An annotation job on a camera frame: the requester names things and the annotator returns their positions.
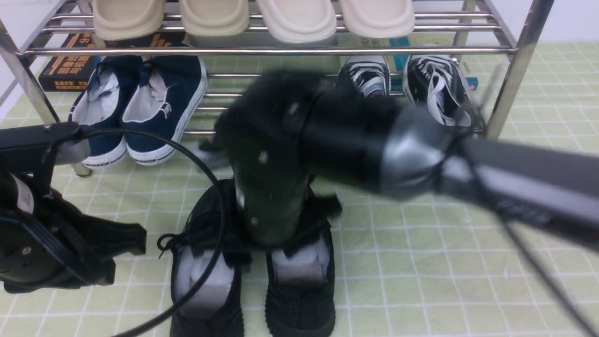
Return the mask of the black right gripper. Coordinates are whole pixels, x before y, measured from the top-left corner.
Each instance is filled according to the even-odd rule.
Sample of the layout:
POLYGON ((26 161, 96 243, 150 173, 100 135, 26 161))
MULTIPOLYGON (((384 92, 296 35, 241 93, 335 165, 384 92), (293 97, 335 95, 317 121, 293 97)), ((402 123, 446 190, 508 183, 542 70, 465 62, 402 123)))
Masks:
POLYGON ((260 247, 282 248, 296 235, 308 187, 299 133, 326 78, 319 71, 266 71, 214 125, 233 167, 242 226, 260 247))

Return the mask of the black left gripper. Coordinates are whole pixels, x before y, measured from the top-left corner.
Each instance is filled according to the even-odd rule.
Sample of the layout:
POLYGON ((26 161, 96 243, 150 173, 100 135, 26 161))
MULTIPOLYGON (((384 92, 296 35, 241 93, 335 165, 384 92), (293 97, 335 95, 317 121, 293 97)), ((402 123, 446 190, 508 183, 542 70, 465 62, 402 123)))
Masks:
POLYGON ((68 203, 54 209, 51 201, 36 200, 23 179, 1 173, 1 282, 7 293, 111 285, 113 258, 143 255, 146 242, 140 224, 82 216, 68 203))

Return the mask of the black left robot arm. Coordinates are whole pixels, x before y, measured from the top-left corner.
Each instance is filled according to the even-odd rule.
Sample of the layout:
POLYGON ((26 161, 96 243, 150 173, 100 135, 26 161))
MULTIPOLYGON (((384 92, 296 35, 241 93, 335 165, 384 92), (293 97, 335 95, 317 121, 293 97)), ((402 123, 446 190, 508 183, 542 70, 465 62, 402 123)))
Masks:
POLYGON ((114 258, 146 253, 140 224, 87 215, 51 180, 55 166, 90 155, 75 122, 1 131, 0 276, 6 292, 79 289, 114 282, 114 258))

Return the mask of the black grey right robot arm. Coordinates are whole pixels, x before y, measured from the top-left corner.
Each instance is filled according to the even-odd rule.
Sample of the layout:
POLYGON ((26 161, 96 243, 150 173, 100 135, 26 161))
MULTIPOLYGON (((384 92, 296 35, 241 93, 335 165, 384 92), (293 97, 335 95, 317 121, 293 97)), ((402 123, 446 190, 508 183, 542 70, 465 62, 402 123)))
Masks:
POLYGON ((598 158, 450 132, 425 105, 267 71, 217 119, 237 167, 298 170, 406 201, 434 192, 598 251, 598 158))

